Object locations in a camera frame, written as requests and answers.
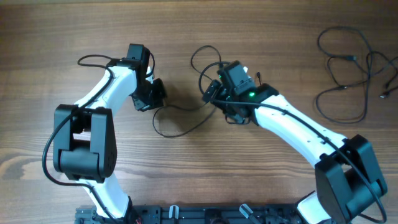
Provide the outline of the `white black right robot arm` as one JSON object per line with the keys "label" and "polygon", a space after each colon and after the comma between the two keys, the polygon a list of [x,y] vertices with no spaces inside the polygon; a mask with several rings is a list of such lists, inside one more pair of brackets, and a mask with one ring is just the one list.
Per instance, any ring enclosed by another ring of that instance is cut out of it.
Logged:
{"label": "white black right robot arm", "polygon": [[386,222],[381,197],[387,184],[366,138],[347,138],[316,123],[275,88],[256,85],[237,60],[214,65],[218,79],[201,91],[203,101],[234,124],[254,123],[276,134],[314,168],[316,189],[295,208],[304,223],[350,223],[356,217]]}

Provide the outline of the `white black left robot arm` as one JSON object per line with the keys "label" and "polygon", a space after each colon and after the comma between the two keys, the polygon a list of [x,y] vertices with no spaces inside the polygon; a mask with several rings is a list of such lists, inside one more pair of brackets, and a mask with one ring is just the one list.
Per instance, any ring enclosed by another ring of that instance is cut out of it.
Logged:
{"label": "white black left robot arm", "polygon": [[53,146],[54,169],[66,175],[68,185],[84,187],[95,204],[78,208],[75,223],[142,223],[114,173],[113,117],[128,97],[141,112],[162,107],[165,88],[149,66],[153,54],[142,44],[130,44],[125,57],[108,60],[104,77],[84,98],[56,108],[45,148]]}

